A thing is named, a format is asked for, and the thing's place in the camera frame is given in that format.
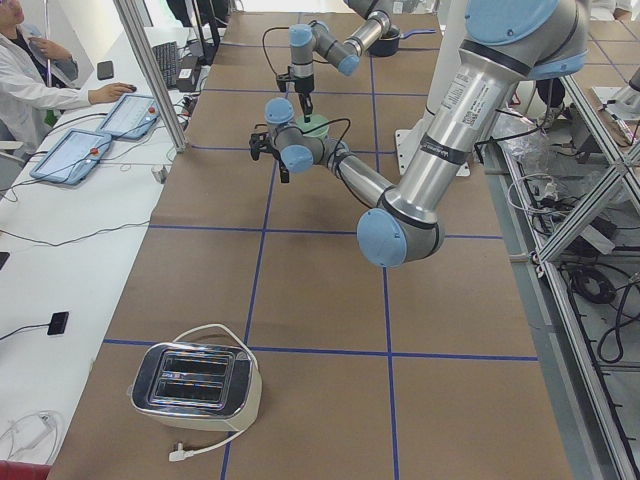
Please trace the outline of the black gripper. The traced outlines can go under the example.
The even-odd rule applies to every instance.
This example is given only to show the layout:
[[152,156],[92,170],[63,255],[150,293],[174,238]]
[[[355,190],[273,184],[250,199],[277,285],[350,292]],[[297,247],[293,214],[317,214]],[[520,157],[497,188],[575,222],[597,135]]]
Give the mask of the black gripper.
[[[258,160],[262,154],[272,154],[272,145],[267,131],[256,132],[250,135],[249,139],[250,155],[253,160]],[[280,182],[287,184],[290,182],[289,170],[282,162],[278,162]]]
[[286,73],[277,74],[275,79],[278,89],[282,93],[287,91],[288,84],[294,86],[294,91],[299,93],[303,121],[310,123],[313,115],[313,102],[310,94],[314,91],[314,75],[300,77],[296,76],[292,70],[288,70]]

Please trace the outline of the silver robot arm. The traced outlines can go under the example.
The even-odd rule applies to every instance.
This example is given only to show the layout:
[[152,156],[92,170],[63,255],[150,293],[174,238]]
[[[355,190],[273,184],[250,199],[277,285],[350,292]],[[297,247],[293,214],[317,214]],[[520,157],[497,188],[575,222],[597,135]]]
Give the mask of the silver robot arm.
[[322,21],[288,28],[291,62],[285,73],[276,75],[276,82],[281,91],[288,83],[293,84],[306,123],[313,114],[314,54],[342,75],[351,76],[360,64],[360,57],[392,27],[392,1],[345,1],[345,4],[362,17],[364,23],[344,41],[336,38]]
[[357,241],[371,263],[396,267],[427,258],[444,239],[437,206],[509,90],[579,71],[589,18],[586,1],[469,2],[458,19],[460,66],[398,184],[343,141],[314,137],[282,97],[266,103],[266,129],[250,137],[251,155],[270,154],[289,173],[329,169],[367,207]]

